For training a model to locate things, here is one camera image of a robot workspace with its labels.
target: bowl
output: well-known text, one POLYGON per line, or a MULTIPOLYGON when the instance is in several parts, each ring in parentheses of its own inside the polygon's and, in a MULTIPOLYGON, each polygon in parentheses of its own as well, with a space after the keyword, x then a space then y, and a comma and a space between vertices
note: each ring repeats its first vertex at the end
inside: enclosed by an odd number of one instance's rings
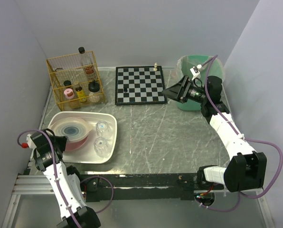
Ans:
POLYGON ((65 151, 74 151, 86 142, 92 126, 85 120, 77 117, 61 119, 48 127, 56 136, 67 137, 65 151))

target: chess piece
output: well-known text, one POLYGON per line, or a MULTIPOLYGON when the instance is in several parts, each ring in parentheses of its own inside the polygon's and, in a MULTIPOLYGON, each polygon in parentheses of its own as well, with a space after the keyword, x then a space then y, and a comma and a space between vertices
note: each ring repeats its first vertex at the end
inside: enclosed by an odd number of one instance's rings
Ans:
POLYGON ((157 63, 154 63, 154 68, 153 68, 154 71, 157 71, 157 63))

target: clear plastic cup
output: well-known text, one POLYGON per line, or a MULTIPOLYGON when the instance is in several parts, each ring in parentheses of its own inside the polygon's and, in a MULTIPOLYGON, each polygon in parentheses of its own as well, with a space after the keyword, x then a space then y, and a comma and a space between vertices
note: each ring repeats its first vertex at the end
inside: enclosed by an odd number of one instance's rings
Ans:
POLYGON ((96 124, 96 133, 98 136, 109 139, 113 132, 106 121, 99 121, 96 124))
POLYGON ((109 157, 111 153, 110 145, 108 141, 103 137, 99 137, 95 140, 94 149, 96 154, 102 158, 109 157))

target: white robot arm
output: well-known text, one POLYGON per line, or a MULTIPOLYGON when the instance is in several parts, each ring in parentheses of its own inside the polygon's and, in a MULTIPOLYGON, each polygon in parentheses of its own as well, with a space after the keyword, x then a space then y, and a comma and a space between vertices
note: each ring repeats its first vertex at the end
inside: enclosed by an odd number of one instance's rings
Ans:
POLYGON ((230 192, 261 188, 264 184, 266 156, 262 152, 257 153, 235 126, 228 108, 221 101, 222 80, 209 76, 207 87, 211 100, 227 121, 211 105, 204 87, 197 86, 188 76, 162 91, 168 98, 181 103, 189 99, 201 103, 202 115, 217 132, 229 154, 230 163, 227 168, 216 165, 200 167, 198 183, 223 184, 230 192))
POLYGON ((93 209, 85 204, 81 189, 80 189, 80 174, 72 166, 66 167, 62 161, 62 152, 66 147, 66 137, 58 137, 54 135, 49 136, 54 146, 56 169, 58 175, 59 186, 56 183, 54 165, 52 159, 51 149, 48 145, 47 139, 39 132, 27 135, 28 147, 33 149, 33 158, 35 166, 42 171, 50 182, 55 197, 59 204, 60 217, 62 222, 57 225, 57 228, 72 228, 77 227, 70 214, 71 208, 76 220, 81 228, 98 228, 100 221, 93 209))

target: gray marble table surface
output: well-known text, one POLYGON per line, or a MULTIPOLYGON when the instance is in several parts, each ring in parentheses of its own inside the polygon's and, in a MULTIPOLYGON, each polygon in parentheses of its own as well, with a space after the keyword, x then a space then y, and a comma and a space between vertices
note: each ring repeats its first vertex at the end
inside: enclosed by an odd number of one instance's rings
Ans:
MULTIPOLYGON (((80 111, 107 113, 116 118, 118 133, 113 156, 104 164, 67 163, 67 166, 74 165, 81 174, 179 173, 196 172, 204 165, 227 166, 226 149, 199 111, 182 111, 172 100, 167 104, 116 106, 115 70, 99 73, 108 102, 80 111)), ((177 82, 171 70, 164 69, 163 74, 166 87, 177 82)), ((58 112, 52 94, 42 128, 58 112)), ((33 165, 30 174, 42 172, 33 165)))

